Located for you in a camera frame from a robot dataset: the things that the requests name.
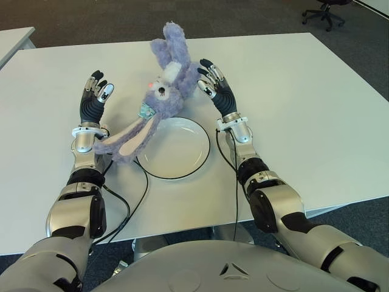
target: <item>plush toy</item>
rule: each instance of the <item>plush toy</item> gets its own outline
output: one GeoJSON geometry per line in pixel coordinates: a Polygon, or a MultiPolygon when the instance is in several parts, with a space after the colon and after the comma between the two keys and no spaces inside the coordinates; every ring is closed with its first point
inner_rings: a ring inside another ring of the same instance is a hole
{"type": "Polygon", "coordinates": [[[128,162],[145,148],[159,122],[175,116],[196,88],[199,73],[191,63],[184,31],[175,23],[166,23],[166,40],[153,40],[151,49],[164,70],[143,99],[139,118],[121,132],[94,145],[97,154],[112,153],[112,160],[128,162]]]}

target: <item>white plate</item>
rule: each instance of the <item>white plate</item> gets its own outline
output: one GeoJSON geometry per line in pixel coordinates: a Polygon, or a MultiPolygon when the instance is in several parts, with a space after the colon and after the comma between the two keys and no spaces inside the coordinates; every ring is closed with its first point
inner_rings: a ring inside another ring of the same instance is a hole
{"type": "Polygon", "coordinates": [[[198,123],[171,117],[158,124],[138,160],[150,175],[163,179],[183,178],[203,165],[209,148],[209,137],[198,123]]]}

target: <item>black cable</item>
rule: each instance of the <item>black cable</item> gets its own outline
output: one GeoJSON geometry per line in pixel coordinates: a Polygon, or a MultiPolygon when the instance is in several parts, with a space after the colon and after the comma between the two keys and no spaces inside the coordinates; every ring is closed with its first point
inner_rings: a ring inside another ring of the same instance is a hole
{"type": "Polygon", "coordinates": [[[231,138],[232,138],[232,141],[233,141],[233,147],[234,147],[234,152],[235,152],[235,168],[234,166],[232,166],[232,164],[227,160],[227,158],[224,156],[223,152],[221,151],[221,148],[220,148],[220,145],[219,145],[219,139],[218,139],[218,134],[219,134],[219,130],[216,129],[216,144],[218,146],[218,149],[219,149],[219,152],[221,154],[221,156],[223,156],[224,160],[229,164],[229,166],[231,166],[231,168],[233,169],[233,171],[235,172],[235,200],[236,200],[236,214],[235,214],[235,228],[234,228],[234,231],[233,231],[233,241],[235,241],[235,237],[236,237],[236,228],[238,226],[238,159],[237,159],[237,156],[236,156],[236,143],[235,143],[235,138],[233,136],[233,134],[231,133],[231,130],[230,129],[227,129],[226,131],[228,131],[231,135],[231,138]]]}
{"type": "MultiPolygon", "coordinates": [[[[116,228],[115,230],[111,231],[108,235],[106,235],[106,236],[104,236],[103,238],[97,240],[96,242],[93,242],[92,245],[94,246],[94,245],[97,244],[98,242],[101,242],[102,240],[108,238],[110,235],[112,235],[113,233],[116,232],[116,233],[108,240],[108,242],[105,244],[103,250],[102,250],[102,251],[93,259],[93,261],[88,265],[88,267],[90,267],[91,265],[93,265],[93,263],[97,260],[97,258],[98,258],[103,252],[105,252],[105,250],[106,250],[106,248],[108,247],[108,245],[110,244],[110,242],[111,242],[111,241],[116,237],[116,235],[118,235],[119,232],[126,226],[126,224],[127,224],[127,223],[129,222],[129,220],[133,217],[135,211],[138,209],[138,207],[140,206],[141,202],[143,201],[143,199],[144,199],[144,197],[145,197],[145,195],[146,195],[146,193],[147,193],[147,190],[148,190],[148,175],[147,175],[147,172],[143,169],[143,167],[142,167],[138,162],[136,162],[136,161],[134,161],[134,162],[142,169],[143,173],[144,173],[145,176],[146,176],[146,189],[145,189],[145,191],[143,192],[142,197],[140,198],[140,200],[139,200],[137,206],[134,208],[134,210],[133,210],[133,212],[131,213],[131,215],[129,215],[128,217],[126,216],[126,218],[122,221],[122,223],[118,226],[118,228],[116,228]]],[[[112,161],[110,162],[110,164],[108,165],[108,167],[106,168],[106,170],[104,171],[104,173],[106,173],[106,172],[109,170],[109,168],[111,167],[111,165],[112,165],[112,161]]],[[[110,188],[108,188],[106,185],[104,185],[103,187],[104,187],[109,193],[111,193],[112,195],[116,196],[116,197],[119,198],[119,199],[120,199],[120,198],[123,199],[123,201],[125,201],[126,206],[128,206],[128,203],[127,203],[127,201],[126,201],[124,198],[122,198],[120,195],[118,195],[117,193],[115,193],[114,191],[112,191],[112,190],[111,190],[110,188]]]]}
{"type": "Polygon", "coordinates": [[[233,165],[231,164],[231,162],[224,156],[223,151],[221,151],[221,148],[219,145],[219,133],[220,133],[220,131],[218,129],[216,129],[216,144],[218,146],[219,152],[220,152],[221,156],[224,158],[224,160],[226,161],[226,163],[228,163],[229,166],[231,166],[231,168],[233,169],[233,171],[236,172],[236,168],[235,169],[233,168],[233,165]]]}

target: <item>another table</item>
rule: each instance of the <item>another table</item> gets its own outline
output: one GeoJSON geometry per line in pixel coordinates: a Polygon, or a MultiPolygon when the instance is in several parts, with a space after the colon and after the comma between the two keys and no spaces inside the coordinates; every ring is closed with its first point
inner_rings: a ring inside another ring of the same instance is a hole
{"type": "Polygon", "coordinates": [[[0,69],[8,62],[17,50],[34,49],[30,35],[33,27],[0,31],[0,69]]]}

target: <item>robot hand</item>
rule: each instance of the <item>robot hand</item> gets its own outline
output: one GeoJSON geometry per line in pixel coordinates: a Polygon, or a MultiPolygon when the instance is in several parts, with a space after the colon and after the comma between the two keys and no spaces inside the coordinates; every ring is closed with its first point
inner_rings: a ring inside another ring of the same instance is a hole
{"type": "Polygon", "coordinates": [[[209,81],[199,80],[198,86],[213,101],[222,117],[236,112],[235,96],[220,69],[207,59],[201,59],[200,64],[207,68],[198,68],[198,72],[206,76],[209,81]]]}
{"type": "Polygon", "coordinates": [[[87,80],[80,103],[81,123],[100,123],[104,112],[104,104],[114,91],[114,85],[104,80],[97,84],[104,73],[95,71],[87,80]]]}

